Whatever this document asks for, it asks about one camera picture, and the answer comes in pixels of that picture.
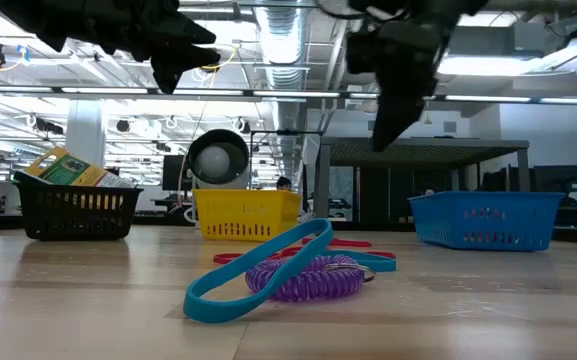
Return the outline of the white cylinder spot lamp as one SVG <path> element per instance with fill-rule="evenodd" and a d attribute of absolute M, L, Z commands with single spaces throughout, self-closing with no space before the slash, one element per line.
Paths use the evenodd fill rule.
<path fill-rule="evenodd" d="M 245 189 L 250 153 L 236 132 L 213 129 L 198 137 L 187 153 L 189 170 L 199 189 Z"/>

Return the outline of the long ceiling strip light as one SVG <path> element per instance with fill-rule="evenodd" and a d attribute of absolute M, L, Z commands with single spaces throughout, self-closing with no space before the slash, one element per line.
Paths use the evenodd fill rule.
<path fill-rule="evenodd" d="M 279 100 L 376 100 L 377 93 L 347 92 L 347 91 L 289 91 L 289 90 L 250 90 L 250 89 L 216 89 L 216 88 L 178 88 L 172 94 L 165 94 L 156 88 L 129 87 L 47 87 L 0 85 L 0 94 L 29 95 L 45 97 L 91 97 L 99 99 L 162 98 L 216 100 L 229 98 Z M 490 95 L 432 95 L 424 98 L 425 102 L 444 103 L 500 103 L 500 104 L 531 104 L 531 105 L 567 105 L 577 106 L 577 97 L 522 97 L 522 96 L 490 96 Z"/>

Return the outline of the yellow plastic basket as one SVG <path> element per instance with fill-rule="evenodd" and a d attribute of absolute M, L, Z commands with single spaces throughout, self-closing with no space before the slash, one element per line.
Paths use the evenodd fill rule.
<path fill-rule="evenodd" d="M 268 241 L 297 225 L 302 198 L 285 190 L 194 191 L 205 240 Z"/>

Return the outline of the black plastic basket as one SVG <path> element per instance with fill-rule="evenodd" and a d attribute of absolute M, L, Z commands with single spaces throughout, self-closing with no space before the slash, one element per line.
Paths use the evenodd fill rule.
<path fill-rule="evenodd" d="M 117 240 L 130 232 L 138 188 L 16 185 L 26 235 L 40 241 Z"/>

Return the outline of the grey perforated metal shelf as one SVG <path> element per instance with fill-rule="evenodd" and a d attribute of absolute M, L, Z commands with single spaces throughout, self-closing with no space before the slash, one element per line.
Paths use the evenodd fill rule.
<path fill-rule="evenodd" d="M 460 169 L 514 153 L 519 190 L 529 192 L 528 149 L 529 143 L 523 140 L 403 138 L 375 152 L 367 138 L 323 137 L 315 164 L 314 212 L 319 217 L 328 216 L 332 166 L 444 168 L 451 171 L 451 188 L 457 191 Z"/>

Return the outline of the wide teal rubber band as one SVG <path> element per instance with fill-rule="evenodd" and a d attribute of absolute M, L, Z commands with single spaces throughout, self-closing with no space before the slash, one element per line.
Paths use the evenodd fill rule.
<path fill-rule="evenodd" d="M 311 234 L 316 234 L 316 237 L 276 270 L 267 285 L 259 292 L 231 301 L 202 298 L 211 290 L 246 273 L 276 252 Z M 304 270 L 317 255 L 326 249 L 332 238 L 333 230 L 330 221 L 325 218 L 316 218 L 262 243 L 193 281 L 186 288 L 183 303 L 184 315 L 197 322 L 207 324 L 225 323 L 246 315 L 269 299 L 290 278 Z"/>
<path fill-rule="evenodd" d="M 336 264 L 359 266 L 375 273 L 394 272 L 397 270 L 397 259 L 393 253 L 387 252 L 356 252 L 350 250 L 326 250 L 322 256 L 341 257 Z"/>

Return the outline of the bright ceiling light panel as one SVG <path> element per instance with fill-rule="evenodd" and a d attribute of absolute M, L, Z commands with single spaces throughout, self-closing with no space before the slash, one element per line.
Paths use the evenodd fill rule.
<path fill-rule="evenodd" d="M 526 77 L 577 74 L 577 38 L 562 49 L 542 57 L 461 56 L 445 57 L 439 68 L 441 75 Z"/>

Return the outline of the dark computer monitor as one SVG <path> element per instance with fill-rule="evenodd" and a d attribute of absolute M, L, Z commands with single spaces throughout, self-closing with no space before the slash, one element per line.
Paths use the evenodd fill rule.
<path fill-rule="evenodd" d="M 545 165 L 534 167 L 537 192 L 577 192 L 577 165 Z"/>
<path fill-rule="evenodd" d="M 164 191 L 186 191 L 192 188 L 188 165 L 184 155 L 166 155 L 163 158 L 162 189 Z"/>

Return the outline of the purple coil keychain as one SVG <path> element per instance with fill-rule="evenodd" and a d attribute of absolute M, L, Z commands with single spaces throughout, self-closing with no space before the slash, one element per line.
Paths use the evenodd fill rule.
<path fill-rule="evenodd" d="M 270 259 L 249 269 L 245 281 L 251 292 L 258 293 L 287 259 Z M 346 255 L 318 255 L 297 275 L 292 276 L 270 295 L 280 302 L 306 302 L 334 299 L 357 293 L 365 283 L 371 282 L 376 272 L 360 265 Z"/>

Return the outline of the red rubber band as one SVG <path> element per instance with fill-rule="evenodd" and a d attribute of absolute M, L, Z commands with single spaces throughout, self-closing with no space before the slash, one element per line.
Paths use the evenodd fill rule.
<path fill-rule="evenodd" d="M 301 250 L 301 247 L 289 247 L 285 248 L 279 252 L 274 253 L 273 255 L 269 256 L 269 259 L 283 259 L 287 257 L 294 256 Z M 396 255 L 393 252 L 387 251 L 367 251 L 367 254 L 381 256 L 386 258 L 395 259 Z M 223 253 L 223 254 L 216 254 L 213 256 L 213 262 L 217 264 L 227 264 L 232 260 L 239 258 L 241 256 L 240 253 Z"/>
<path fill-rule="evenodd" d="M 359 240 L 344 240 L 337 237 L 333 237 L 329 242 L 331 247 L 351 247 L 351 248 L 371 248 L 372 243 L 369 241 L 359 241 Z"/>

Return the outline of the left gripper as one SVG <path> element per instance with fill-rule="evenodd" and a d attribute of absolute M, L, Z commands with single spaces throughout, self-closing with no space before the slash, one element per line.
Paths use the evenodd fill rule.
<path fill-rule="evenodd" d="M 175 91 L 184 72 L 221 59 L 210 48 L 168 49 L 167 35 L 191 44 L 216 41 L 213 32 L 176 11 L 176 0 L 75 0 L 75 9 L 85 39 L 110 54 L 120 49 L 135 60 L 151 58 L 153 77 L 164 94 Z"/>

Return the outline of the blue plastic basket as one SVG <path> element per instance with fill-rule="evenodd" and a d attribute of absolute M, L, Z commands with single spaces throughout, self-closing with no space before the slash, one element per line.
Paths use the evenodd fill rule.
<path fill-rule="evenodd" d="M 446 191 L 409 200 L 420 241 L 458 250 L 549 248 L 562 193 Z"/>

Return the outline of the white building column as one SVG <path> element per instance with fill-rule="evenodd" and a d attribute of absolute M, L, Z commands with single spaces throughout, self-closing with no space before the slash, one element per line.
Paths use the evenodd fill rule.
<path fill-rule="evenodd" d="M 104 165 L 107 119 L 96 100 L 70 100 L 65 149 L 86 162 Z"/>

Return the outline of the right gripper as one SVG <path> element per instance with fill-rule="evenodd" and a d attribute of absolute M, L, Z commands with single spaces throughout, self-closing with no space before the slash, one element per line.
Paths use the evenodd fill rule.
<path fill-rule="evenodd" d="M 422 97 L 435 90 L 439 63 L 460 18 L 476 14 L 487 3 L 348 0 L 364 18 L 360 29 L 346 37 L 347 71 L 374 74 L 382 93 L 372 135 L 374 151 L 384 151 L 419 120 L 425 108 Z"/>

